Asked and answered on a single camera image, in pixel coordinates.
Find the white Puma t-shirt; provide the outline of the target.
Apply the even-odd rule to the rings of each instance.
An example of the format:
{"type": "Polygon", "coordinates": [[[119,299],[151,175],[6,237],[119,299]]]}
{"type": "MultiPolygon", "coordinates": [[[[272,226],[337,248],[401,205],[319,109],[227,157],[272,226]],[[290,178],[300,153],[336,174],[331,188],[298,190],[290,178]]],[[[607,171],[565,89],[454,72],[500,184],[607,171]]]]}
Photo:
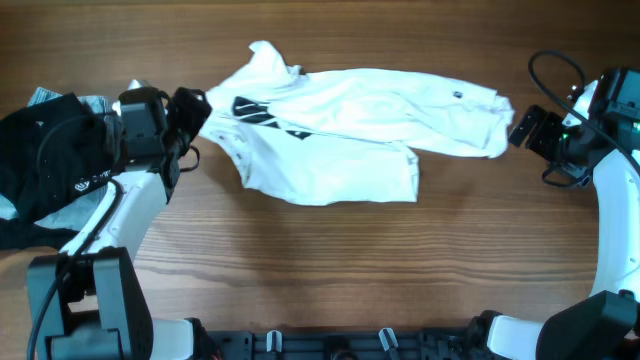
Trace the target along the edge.
{"type": "Polygon", "coordinates": [[[207,92],[200,132],[247,189],[302,206],[414,202],[419,151],[506,151],[514,109],[494,89],[375,68],[307,73],[267,41],[250,49],[250,61],[207,92]]]}

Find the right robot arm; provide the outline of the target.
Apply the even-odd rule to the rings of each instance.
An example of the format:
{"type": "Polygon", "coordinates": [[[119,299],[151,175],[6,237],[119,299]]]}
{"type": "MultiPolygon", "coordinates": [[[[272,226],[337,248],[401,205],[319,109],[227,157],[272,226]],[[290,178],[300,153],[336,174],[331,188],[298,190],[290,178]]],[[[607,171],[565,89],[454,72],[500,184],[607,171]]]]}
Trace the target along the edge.
{"type": "Polygon", "coordinates": [[[501,359],[639,356],[639,72],[613,68],[574,92],[565,118],[531,107],[510,141],[573,186],[593,183],[597,269],[590,295],[542,323],[495,315],[485,347],[501,359]]]}

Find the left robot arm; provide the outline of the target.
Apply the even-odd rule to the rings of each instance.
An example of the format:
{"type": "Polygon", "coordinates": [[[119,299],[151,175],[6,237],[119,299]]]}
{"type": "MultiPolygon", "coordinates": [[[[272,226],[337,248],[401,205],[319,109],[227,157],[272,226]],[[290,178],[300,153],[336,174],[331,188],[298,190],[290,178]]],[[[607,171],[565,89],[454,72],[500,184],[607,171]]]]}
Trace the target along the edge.
{"type": "Polygon", "coordinates": [[[105,195],[82,229],[55,255],[32,261],[27,289],[30,359],[198,359],[211,353],[197,320],[151,316],[133,260],[169,203],[181,158],[209,117],[198,89],[168,94],[152,86],[123,92],[96,113],[73,95],[45,103],[57,119],[45,131],[35,169],[64,190],[56,208],[95,189],[105,195]]]}

